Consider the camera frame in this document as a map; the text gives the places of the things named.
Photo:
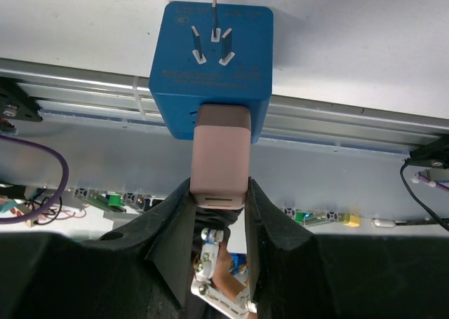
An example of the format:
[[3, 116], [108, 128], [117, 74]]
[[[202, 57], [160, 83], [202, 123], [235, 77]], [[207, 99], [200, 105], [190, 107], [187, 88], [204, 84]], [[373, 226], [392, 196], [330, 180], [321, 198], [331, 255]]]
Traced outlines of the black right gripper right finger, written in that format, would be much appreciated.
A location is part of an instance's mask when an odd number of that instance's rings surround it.
[[250, 179], [250, 299], [260, 318], [447, 318], [448, 239], [315, 234]]

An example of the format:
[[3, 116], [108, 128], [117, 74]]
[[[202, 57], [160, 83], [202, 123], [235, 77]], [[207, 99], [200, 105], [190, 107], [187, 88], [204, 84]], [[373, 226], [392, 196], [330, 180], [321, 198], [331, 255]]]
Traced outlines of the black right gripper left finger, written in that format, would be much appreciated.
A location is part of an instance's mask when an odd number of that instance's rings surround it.
[[186, 303], [196, 207], [183, 182], [99, 239], [1, 235], [2, 318], [178, 318]]

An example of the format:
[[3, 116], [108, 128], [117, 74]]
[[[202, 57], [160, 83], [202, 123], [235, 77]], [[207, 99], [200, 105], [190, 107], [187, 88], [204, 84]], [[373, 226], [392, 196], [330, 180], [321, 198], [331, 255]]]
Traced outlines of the pink charger plug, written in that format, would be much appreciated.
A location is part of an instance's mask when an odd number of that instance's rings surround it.
[[248, 190], [251, 119], [243, 106], [204, 104], [194, 128], [190, 191], [202, 208], [239, 210]]

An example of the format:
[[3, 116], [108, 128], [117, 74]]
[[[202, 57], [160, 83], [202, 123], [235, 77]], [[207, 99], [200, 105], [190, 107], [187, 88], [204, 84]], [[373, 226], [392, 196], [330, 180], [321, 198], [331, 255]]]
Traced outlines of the blue cube socket adapter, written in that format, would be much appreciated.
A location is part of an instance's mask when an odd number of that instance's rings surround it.
[[172, 1], [164, 9], [149, 91], [171, 135], [194, 137], [203, 104], [245, 106], [259, 139], [272, 95], [274, 14], [265, 6]]

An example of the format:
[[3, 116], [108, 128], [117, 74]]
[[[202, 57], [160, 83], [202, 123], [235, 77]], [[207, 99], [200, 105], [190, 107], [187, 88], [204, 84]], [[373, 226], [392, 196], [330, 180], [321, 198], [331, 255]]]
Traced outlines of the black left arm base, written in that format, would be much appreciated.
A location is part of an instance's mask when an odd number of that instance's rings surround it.
[[410, 152], [409, 164], [436, 169], [448, 169], [448, 136], [444, 135], [430, 144]]

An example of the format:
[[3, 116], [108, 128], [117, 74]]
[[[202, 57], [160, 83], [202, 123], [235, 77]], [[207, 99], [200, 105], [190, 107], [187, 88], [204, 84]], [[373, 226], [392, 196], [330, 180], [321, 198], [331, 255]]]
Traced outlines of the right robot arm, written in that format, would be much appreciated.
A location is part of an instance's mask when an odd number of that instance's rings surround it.
[[447, 318], [446, 237], [316, 234], [251, 180], [248, 282], [188, 182], [96, 240], [1, 235], [2, 318]]

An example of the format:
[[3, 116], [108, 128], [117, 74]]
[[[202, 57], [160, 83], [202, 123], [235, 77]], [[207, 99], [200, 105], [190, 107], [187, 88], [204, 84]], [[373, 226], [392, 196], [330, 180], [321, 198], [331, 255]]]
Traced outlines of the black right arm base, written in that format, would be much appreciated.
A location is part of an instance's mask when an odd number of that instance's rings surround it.
[[1, 118], [42, 122], [41, 107], [19, 85], [16, 79], [1, 77]]

